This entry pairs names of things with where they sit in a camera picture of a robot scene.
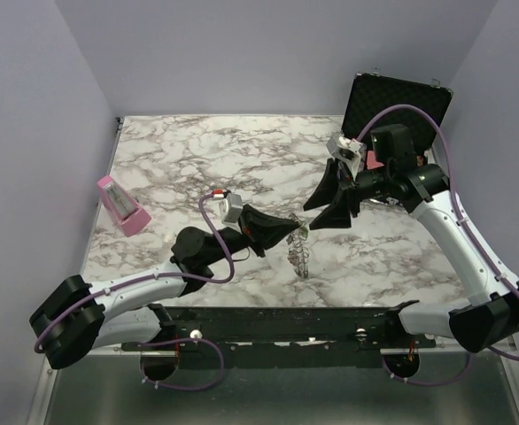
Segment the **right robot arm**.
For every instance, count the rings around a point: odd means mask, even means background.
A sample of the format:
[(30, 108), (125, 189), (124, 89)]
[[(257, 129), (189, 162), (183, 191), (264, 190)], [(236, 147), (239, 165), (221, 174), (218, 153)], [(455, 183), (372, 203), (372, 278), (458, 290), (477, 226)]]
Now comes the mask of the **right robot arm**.
[(390, 197), (430, 233), (458, 275), (466, 297), (447, 305), (409, 302), (383, 325), (385, 340), (396, 347), (415, 335), (456, 340), (477, 353), (519, 331), (519, 279), (498, 259), (452, 195), (443, 169), (418, 159), (410, 131), (395, 124), (370, 133), (380, 166), (363, 169), (365, 146), (340, 133), (327, 142), (330, 158), (307, 211), (320, 209), (312, 230), (349, 228), (361, 202)]

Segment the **metal key ring disc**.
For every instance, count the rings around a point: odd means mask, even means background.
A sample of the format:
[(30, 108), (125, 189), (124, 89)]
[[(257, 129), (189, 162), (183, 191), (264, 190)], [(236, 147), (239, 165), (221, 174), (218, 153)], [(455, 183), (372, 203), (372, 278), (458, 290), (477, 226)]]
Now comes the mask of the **metal key ring disc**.
[(307, 225), (304, 221), (300, 220), (299, 217), (295, 213), (291, 213), (289, 215), (289, 219), (296, 220), (299, 224), (299, 227), (295, 229), (291, 234), (287, 236), (286, 243), (288, 245), (288, 255), (287, 260), (293, 267), (295, 274), (301, 279), (307, 279), (309, 276), (308, 270), (308, 260), (309, 260), (309, 250), (306, 246), (306, 240), (302, 239), (299, 234), (299, 229), (301, 227), (306, 227)]

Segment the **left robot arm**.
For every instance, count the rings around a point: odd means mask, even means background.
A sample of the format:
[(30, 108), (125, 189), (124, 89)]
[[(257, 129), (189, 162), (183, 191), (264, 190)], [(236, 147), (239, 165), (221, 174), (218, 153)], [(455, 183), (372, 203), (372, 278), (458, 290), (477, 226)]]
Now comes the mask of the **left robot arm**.
[(107, 345), (147, 343), (154, 350), (164, 349), (173, 330), (161, 320), (160, 300), (230, 282), (236, 272), (233, 254), (251, 251), (263, 257), (299, 227), (296, 220), (245, 205), (226, 228), (183, 228), (171, 258), (151, 269), (110, 281), (67, 277), (29, 318), (34, 350), (45, 355), (52, 368), (62, 369)]

